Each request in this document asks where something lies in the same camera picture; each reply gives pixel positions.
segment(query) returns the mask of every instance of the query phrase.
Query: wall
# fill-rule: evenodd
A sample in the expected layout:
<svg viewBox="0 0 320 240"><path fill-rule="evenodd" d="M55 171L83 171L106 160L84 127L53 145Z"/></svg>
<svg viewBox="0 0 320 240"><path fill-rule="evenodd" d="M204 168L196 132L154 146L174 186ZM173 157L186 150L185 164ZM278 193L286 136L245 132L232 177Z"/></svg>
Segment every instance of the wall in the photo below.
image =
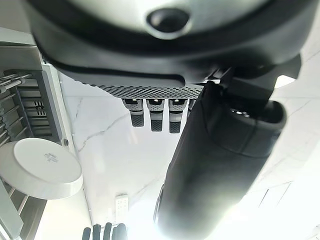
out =
<svg viewBox="0 0 320 240"><path fill-rule="evenodd" d="M20 0L0 0L0 27L30 33Z"/></svg>

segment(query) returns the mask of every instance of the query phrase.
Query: light fixture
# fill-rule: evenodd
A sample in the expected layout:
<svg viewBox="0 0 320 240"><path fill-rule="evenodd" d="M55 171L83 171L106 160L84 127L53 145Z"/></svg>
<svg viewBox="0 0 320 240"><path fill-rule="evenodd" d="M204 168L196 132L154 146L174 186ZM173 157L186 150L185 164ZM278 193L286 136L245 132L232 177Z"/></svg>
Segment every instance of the light fixture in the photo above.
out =
<svg viewBox="0 0 320 240"><path fill-rule="evenodd" d="M292 77L281 75L277 78L274 89L282 88L286 85L292 84L294 81L295 79Z"/></svg>

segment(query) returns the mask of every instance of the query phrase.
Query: perforated grille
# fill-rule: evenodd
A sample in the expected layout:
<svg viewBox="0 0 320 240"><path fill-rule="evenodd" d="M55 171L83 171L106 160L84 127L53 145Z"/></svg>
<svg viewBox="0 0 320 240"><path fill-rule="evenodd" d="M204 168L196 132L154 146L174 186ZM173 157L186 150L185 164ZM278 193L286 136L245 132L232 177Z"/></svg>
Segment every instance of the perforated grille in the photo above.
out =
<svg viewBox="0 0 320 240"><path fill-rule="evenodd" d="M169 125L169 131L171 134L178 134L180 133L180 126L181 126L181 122L170 122Z"/></svg>
<svg viewBox="0 0 320 240"><path fill-rule="evenodd" d="M151 131L152 132L161 132L162 131L162 121L151 121Z"/></svg>
<svg viewBox="0 0 320 240"><path fill-rule="evenodd" d="M203 86L185 87L134 87L97 86L122 99L197 99Z"/></svg>
<svg viewBox="0 0 320 240"><path fill-rule="evenodd" d="M145 125L145 120L143 115L131 115L132 126L139 128Z"/></svg>

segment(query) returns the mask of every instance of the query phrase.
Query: black knob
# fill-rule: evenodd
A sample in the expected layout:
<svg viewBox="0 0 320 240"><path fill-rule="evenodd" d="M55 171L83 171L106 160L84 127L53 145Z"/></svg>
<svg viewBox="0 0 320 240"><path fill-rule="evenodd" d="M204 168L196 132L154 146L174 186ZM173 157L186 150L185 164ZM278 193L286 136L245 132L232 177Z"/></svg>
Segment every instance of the black knob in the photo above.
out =
<svg viewBox="0 0 320 240"><path fill-rule="evenodd" d="M189 14L180 9L162 8L151 12L146 21L162 33L174 33L185 27L189 17Z"/></svg>

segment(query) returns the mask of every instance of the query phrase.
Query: black plastic housing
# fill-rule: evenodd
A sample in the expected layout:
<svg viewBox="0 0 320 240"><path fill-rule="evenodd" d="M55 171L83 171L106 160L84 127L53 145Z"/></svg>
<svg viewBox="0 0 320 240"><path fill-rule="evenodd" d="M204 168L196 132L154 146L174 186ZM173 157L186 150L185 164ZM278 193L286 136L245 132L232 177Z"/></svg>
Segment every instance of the black plastic housing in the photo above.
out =
<svg viewBox="0 0 320 240"><path fill-rule="evenodd" d="M203 240L247 193L286 123L270 101L259 118L233 112L208 82L188 117L155 213L168 237Z"/></svg>
<svg viewBox="0 0 320 240"><path fill-rule="evenodd" d="M318 0L274 0L222 28L161 40L97 20L65 0L24 6L43 55L96 86L182 87L201 83L214 64L277 65L298 55Z"/></svg>

